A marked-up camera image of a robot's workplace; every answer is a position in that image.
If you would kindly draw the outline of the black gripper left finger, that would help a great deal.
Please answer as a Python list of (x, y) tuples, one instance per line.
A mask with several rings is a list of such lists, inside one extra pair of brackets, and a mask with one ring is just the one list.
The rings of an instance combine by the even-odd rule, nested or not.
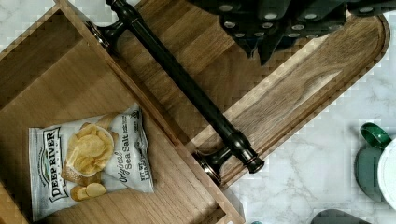
[(188, 0), (219, 16), (223, 30), (252, 58), (269, 60), (276, 51), (291, 47), (286, 37), (291, 0)]

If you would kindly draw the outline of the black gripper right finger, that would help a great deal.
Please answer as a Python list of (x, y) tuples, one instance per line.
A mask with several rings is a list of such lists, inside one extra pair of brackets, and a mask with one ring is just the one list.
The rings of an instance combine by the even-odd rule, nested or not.
[(259, 0), (258, 18), (272, 23), (258, 46), (261, 65), (298, 38), (317, 38), (343, 27), (346, 13), (372, 17), (395, 10), (395, 0)]

